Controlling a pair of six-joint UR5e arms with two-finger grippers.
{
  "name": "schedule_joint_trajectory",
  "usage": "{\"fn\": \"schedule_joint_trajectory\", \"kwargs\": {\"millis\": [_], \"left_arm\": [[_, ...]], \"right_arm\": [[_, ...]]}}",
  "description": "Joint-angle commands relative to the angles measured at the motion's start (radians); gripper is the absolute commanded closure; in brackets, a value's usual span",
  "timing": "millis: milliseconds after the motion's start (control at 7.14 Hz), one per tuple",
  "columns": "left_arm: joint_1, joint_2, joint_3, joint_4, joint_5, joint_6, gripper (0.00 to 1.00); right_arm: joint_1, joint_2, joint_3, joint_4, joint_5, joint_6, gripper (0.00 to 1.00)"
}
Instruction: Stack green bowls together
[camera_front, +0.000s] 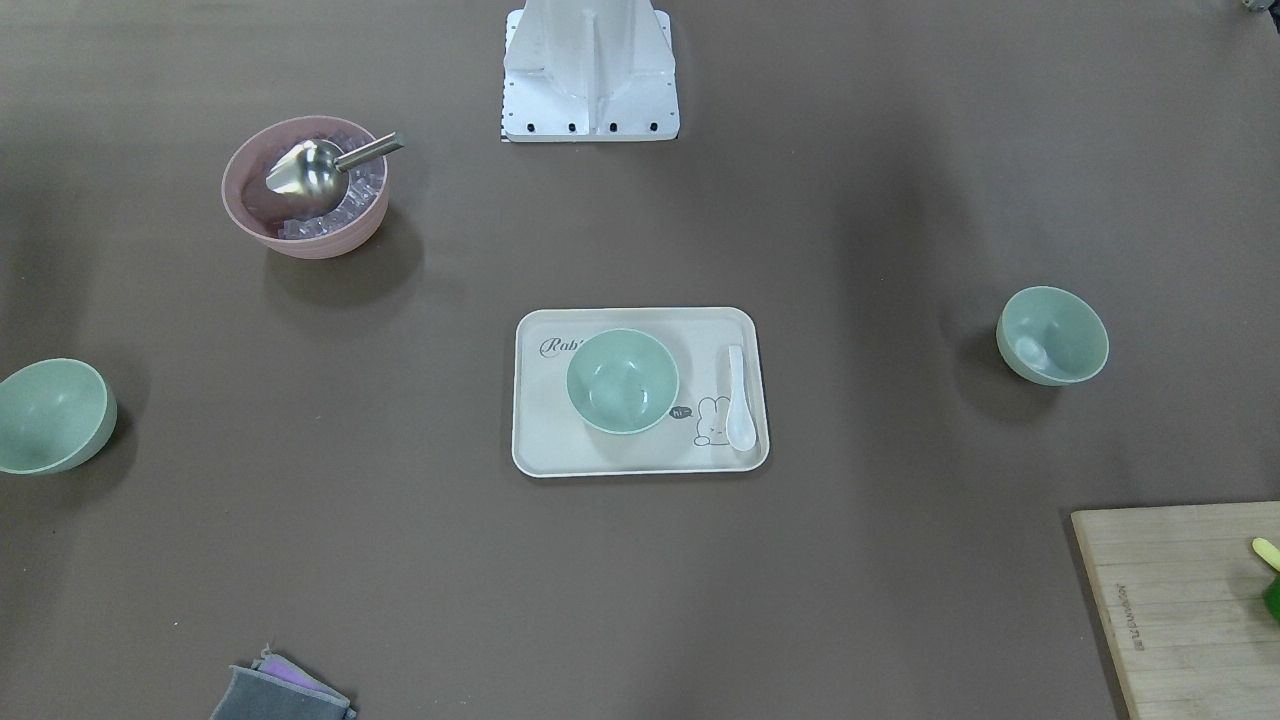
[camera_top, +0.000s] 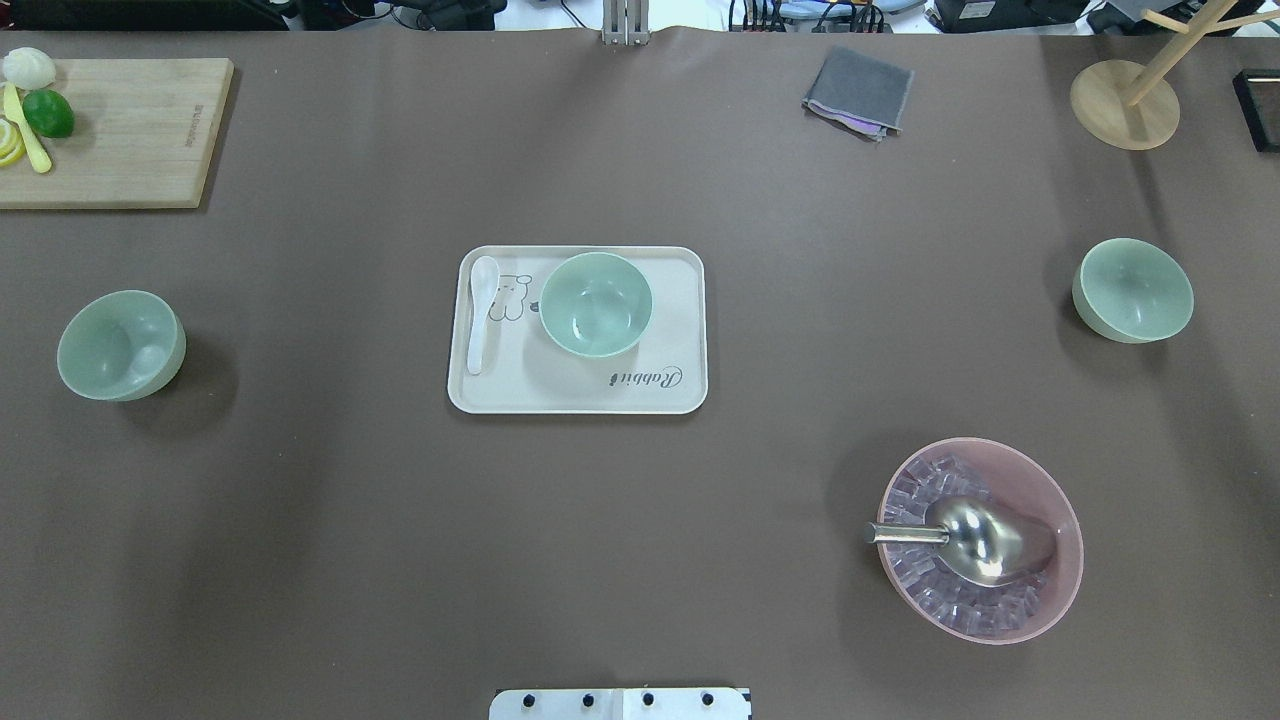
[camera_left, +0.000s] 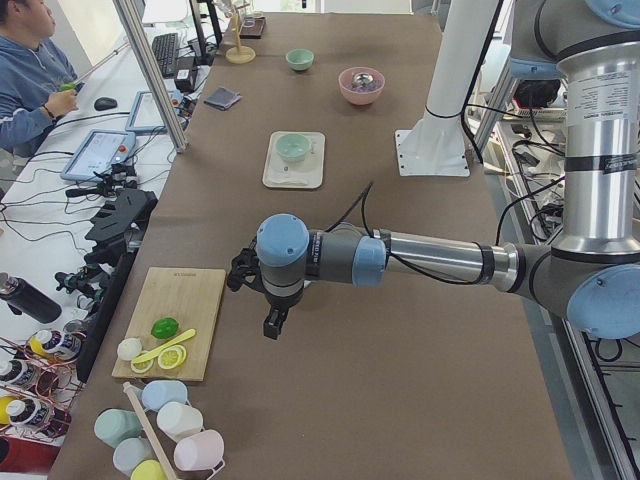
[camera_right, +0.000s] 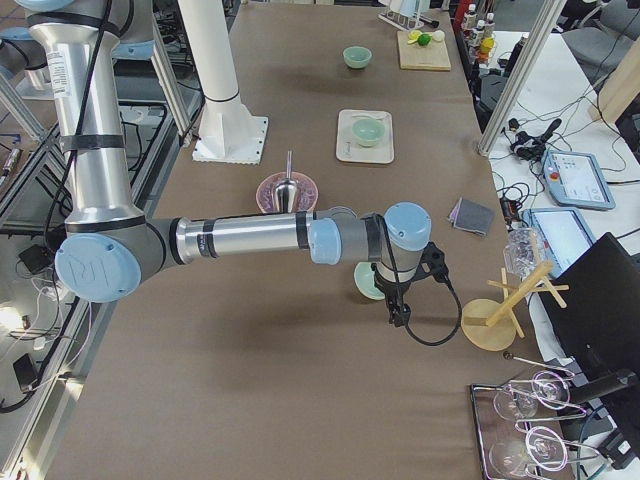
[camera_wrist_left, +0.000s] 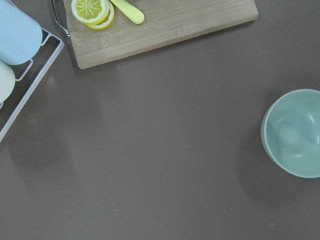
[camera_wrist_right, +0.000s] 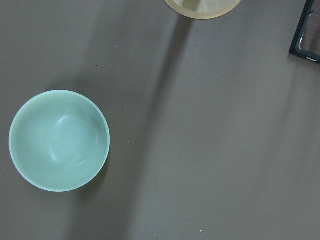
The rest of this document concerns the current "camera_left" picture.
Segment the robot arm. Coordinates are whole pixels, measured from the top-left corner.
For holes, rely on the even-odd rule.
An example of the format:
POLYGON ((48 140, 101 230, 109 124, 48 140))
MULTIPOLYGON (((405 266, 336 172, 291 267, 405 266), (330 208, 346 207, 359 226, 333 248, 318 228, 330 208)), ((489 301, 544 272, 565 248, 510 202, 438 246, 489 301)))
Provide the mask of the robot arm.
POLYGON ((492 246, 341 226, 310 230, 278 214, 259 227, 257 286, 277 338, 306 281, 378 284, 404 269, 453 285, 491 284, 605 339, 639 330, 639 243, 632 233, 638 166, 639 5, 520 1, 511 58, 567 79, 562 230, 549 245, 492 246))

